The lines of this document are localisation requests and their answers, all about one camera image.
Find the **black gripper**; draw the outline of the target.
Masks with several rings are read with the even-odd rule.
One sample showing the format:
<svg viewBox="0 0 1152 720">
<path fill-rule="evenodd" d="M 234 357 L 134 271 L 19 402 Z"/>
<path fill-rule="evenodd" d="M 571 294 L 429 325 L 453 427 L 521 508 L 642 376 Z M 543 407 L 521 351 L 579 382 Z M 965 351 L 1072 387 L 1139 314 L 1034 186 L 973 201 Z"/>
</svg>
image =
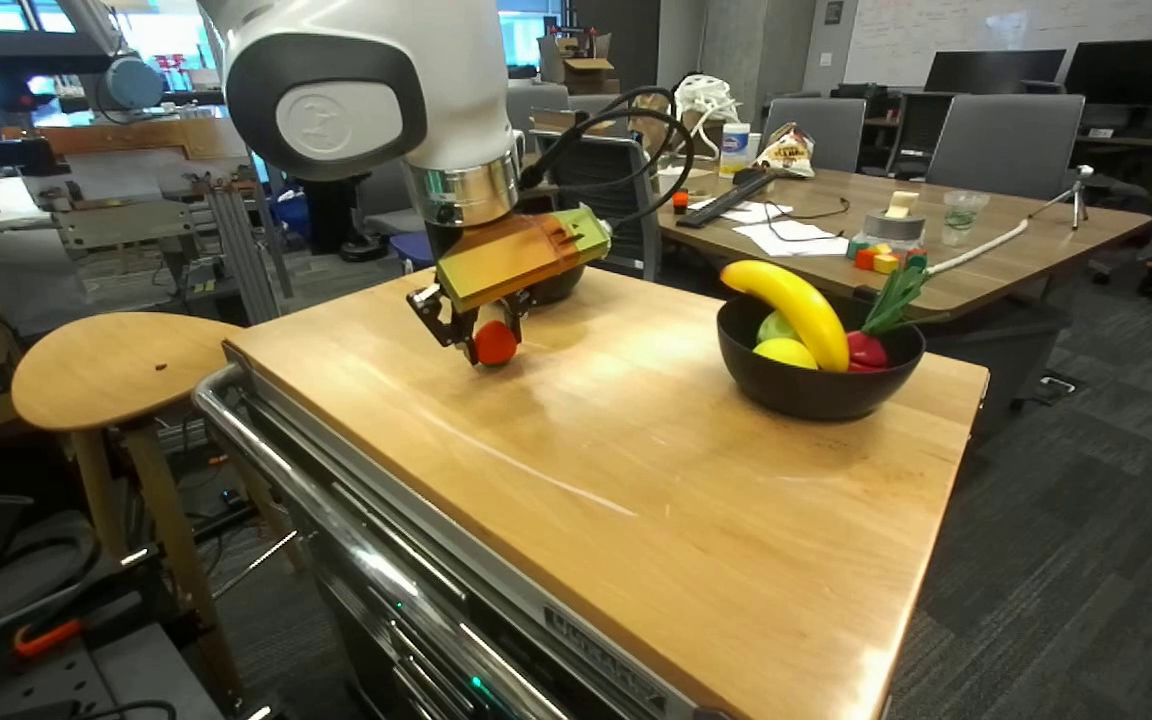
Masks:
<svg viewBox="0 0 1152 720">
<path fill-rule="evenodd" d="M 502 319 L 512 329 L 515 338 L 525 338 L 525 299 L 521 294 L 502 294 L 502 299 L 489 299 L 489 304 L 477 304 L 477 309 L 459 309 L 453 299 L 453 292 L 433 280 L 433 284 L 419 284 L 402 294 L 402 304 L 417 312 L 417 319 L 433 332 L 433 338 L 440 347 L 459 347 L 464 361 L 470 367 L 485 362 L 485 351 L 478 351 L 478 329 L 489 319 Z"/>
</svg>

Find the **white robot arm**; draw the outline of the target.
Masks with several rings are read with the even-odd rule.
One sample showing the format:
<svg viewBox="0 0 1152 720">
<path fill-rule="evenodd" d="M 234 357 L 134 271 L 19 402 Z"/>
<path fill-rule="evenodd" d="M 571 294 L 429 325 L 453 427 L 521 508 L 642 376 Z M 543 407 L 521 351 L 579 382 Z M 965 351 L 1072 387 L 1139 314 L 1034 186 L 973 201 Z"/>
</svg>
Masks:
<svg viewBox="0 0 1152 720">
<path fill-rule="evenodd" d="M 400 158 L 434 251 L 521 203 L 497 0 L 197 0 L 238 140 L 294 180 Z"/>
</svg>

